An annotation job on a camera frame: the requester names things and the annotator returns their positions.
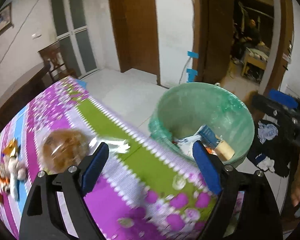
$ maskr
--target black device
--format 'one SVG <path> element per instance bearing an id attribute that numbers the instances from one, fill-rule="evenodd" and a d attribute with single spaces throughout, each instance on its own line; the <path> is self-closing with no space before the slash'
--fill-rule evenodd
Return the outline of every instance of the black device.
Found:
<path id="1" fill-rule="evenodd" d="M 200 233 L 198 240 L 222 239 L 229 225 L 239 191 L 244 190 L 244 200 L 236 231 L 223 239 L 269 239 L 281 240 L 282 229 L 280 215 L 270 185 L 262 171 L 254 174 L 238 172 L 230 165 L 224 166 L 219 158 L 209 154 L 201 144 L 204 154 L 220 175 L 222 188 L 217 203 Z M 106 144 L 102 143 L 96 152 L 85 157 L 78 167 L 71 166 L 65 172 L 48 175 L 40 171 L 34 180 L 23 210 L 19 239 L 20 240 L 75 240 L 67 233 L 60 208 L 57 191 L 62 191 L 74 228 L 80 240 L 105 240 L 94 222 L 82 197 L 84 179 L 82 179 L 90 162 L 95 162 L 98 154 L 106 155 Z M 100 174 L 104 164 L 99 167 Z M 259 234 L 259 229 L 266 234 Z"/>
<path id="2" fill-rule="evenodd" d="M 300 147 L 300 111 L 287 108 L 263 95 L 254 95 L 252 106 L 275 118 L 278 125 L 283 128 L 286 139 Z"/>

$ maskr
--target green plastic bag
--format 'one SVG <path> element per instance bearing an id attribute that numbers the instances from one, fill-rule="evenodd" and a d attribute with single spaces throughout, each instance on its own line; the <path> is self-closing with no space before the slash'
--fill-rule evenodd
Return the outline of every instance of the green plastic bag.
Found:
<path id="1" fill-rule="evenodd" d="M 193 135 L 203 124 L 234 149 L 234 156 L 223 163 L 241 164 L 253 141 L 253 119 L 245 104 L 221 87 L 191 82 L 169 89 L 151 116 L 149 130 L 162 146 L 194 161 L 172 141 Z"/>

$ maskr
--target plush toy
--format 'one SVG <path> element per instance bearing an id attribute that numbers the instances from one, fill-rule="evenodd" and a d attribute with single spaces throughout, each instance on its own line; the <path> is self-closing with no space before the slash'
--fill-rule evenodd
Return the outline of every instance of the plush toy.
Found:
<path id="1" fill-rule="evenodd" d="M 3 163 L 0 163 L 0 186 L 4 192 L 9 193 L 15 199 L 19 199 L 17 182 L 26 179 L 26 166 L 18 160 L 18 157 L 3 157 Z"/>
<path id="2" fill-rule="evenodd" d="M 16 138 L 13 138 L 7 145 L 7 147 L 5 147 L 5 149 L 3 149 L 2 153 L 4 155 L 8 155 L 10 157 L 17 157 L 18 154 L 18 140 Z"/>
<path id="3" fill-rule="evenodd" d="M 5 193 L 10 193 L 10 172 L 8 170 L 8 161 L 9 158 L 6 158 L 5 163 L 0 163 L 0 188 L 1 191 Z"/>

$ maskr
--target screw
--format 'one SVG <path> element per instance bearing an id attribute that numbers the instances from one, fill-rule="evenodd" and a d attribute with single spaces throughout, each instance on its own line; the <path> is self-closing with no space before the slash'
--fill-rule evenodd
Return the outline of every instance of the screw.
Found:
<path id="1" fill-rule="evenodd" d="M 68 168 L 68 171 L 69 171 L 70 173 L 74 173 L 74 172 L 77 171 L 77 167 L 76 167 L 76 166 L 71 166 L 71 167 Z"/>
<path id="2" fill-rule="evenodd" d="M 259 176 L 259 177 L 263 177 L 263 176 L 264 176 L 263 171 L 260 171 L 260 170 L 256 171 L 256 174 L 257 174 L 257 176 Z"/>
<path id="3" fill-rule="evenodd" d="M 42 178 L 44 176 L 45 172 L 44 171 L 39 171 L 38 173 L 38 177 L 39 178 Z"/>
<path id="4" fill-rule="evenodd" d="M 233 167 L 231 165 L 225 166 L 226 171 L 233 171 Z"/>

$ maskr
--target blue object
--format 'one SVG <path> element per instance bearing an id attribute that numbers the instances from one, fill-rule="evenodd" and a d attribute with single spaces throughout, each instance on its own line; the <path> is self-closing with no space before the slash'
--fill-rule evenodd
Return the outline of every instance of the blue object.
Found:
<path id="1" fill-rule="evenodd" d="M 99 178 L 106 161 L 109 158 L 109 146 L 104 143 L 91 160 L 85 173 L 82 175 L 81 191 L 83 195 L 91 192 Z"/>
<path id="2" fill-rule="evenodd" d="M 195 142 L 192 147 L 192 154 L 209 190 L 219 195 L 222 191 L 220 175 L 211 163 L 208 157 L 209 153 L 200 142 Z"/>
<path id="3" fill-rule="evenodd" d="M 77 83 L 78 83 L 80 86 L 82 86 L 84 89 L 87 88 L 87 83 L 86 83 L 86 82 L 84 82 L 84 81 L 82 81 L 82 80 L 79 80 L 79 79 L 77 79 L 76 81 L 77 81 Z"/>
<path id="4" fill-rule="evenodd" d="M 202 126 L 199 134 L 204 140 L 204 143 L 206 143 L 210 148 L 215 149 L 218 146 L 220 139 L 216 137 L 215 133 L 206 124 Z"/>
<path id="5" fill-rule="evenodd" d="M 187 83 L 189 82 L 194 82 L 194 78 L 195 76 L 198 75 L 198 72 L 192 68 L 187 68 L 187 73 L 188 73 L 188 81 Z"/>
<path id="6" fill-rule="evenodd" d="M 25 112 L 27 110 L 28 106 L 25 106 L 20 110 L 17 116 L 16 124 L 15 124 L 15 129 L 13 133 L 13 137 L 15 137 L 18 140 L 18 147 L 20 147 L 21 139 L 22 139 L 22 133 L 24 133 L 23 129 L 23 123 L 24 123 L 24 118 L 25 118 Z M 24 153 L 23 151 L 19 152 L 19 160 L 24 161 Z M 17 182 L 17 191 L 19 195 L 19 199 L 16 200 L 18 208 L 20 213 L 23 212 L 23 209 L 26 204 L 26 199 L 27 199 L 27 193 L 26 193 L 26 185 L 24 181 L 18 180 Z"/>
<path id="7" fill-rule="evenodd" d="M 273 101 L 276 101 L 290 109 L 295 109 L 298 107 L 298 102 L 292 96 L 284 94 L 275 89 L 270 90 L 270 92 L 268 94 L 268 98 Z"/>
<path id="8" fill-rule="evenodd" d="M 264 155 L 263 153 L 259 154 L 255 159 L 256 165 L 258 165 L 258 163 L 262 162 L 265 158 L 266 158 L 266 155 Z"/>
<path id="9" fill-rule="evenodd" d="M 199 54 L 192 51 L 188 51 L 188 56 L 192 58 L 199 58 Z"/>

